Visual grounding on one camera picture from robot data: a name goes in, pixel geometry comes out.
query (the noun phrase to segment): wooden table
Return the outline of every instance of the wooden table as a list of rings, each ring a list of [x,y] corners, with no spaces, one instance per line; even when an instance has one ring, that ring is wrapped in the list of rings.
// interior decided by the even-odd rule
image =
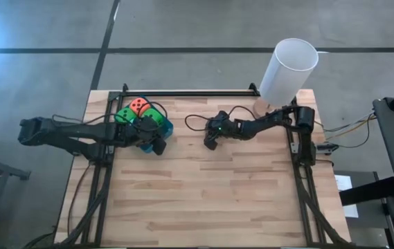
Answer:
[[[84,120],[105,112],[109,91],[92,91]],[[301,90],[298,104],[317,110],[313,90]],[[133,98],[125,98],[125,105]],[[191,131],[191,113],[215,116],[235,105],[251,109],[256,97],[150,97],[160,102],[174,124],[162,156],[139,148],[118,148],[114,160],[101,246],[304,246],[300,207],[285,129],[275,127],[248,141],[219,139],[215,151],[203,145],[204,132]],[[251,119],[242,109],[233,118]],[[203,128],[205,120],[189,119]],[[316,121],[320,122],[318,111]],[[314,142],[324,142],[315,126]],[[73,192],[88,162],[73,161],[55,242],[66,238]],[[332,227],[350,240],[330,163],[313,166],[320,209]],[[92,169],[73,208],[71,227],[84,214]],[[312,232],[315,234],[312,215]],[[96,220],[92,221],[93,239]]]

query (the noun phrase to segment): gray floor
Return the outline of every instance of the gray floor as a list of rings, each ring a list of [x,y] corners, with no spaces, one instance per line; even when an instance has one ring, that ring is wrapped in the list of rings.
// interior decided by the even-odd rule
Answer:
[[[100,48],[113,0],[0,0],[0,48]],[[394,47],[394,0],[123,0],[109,47]],[[108,55],[99,89],[244,89],[271,54]],[[31,170],[11,178],[0,205],[0,246],[20,248],[53,230],[72,156],[17,142],[19,121],[53,113],[81,118],[98,54],[0,54],[0,161]],[[325,127],[353,121],[394,96],[394,53],[321,53],[313,88]],[[332,155],[340,170],[392,174],[376,122],[358,149]],[[334,140],[360,143],[360,129]],[[377,245],[379,231],[351,230]]]

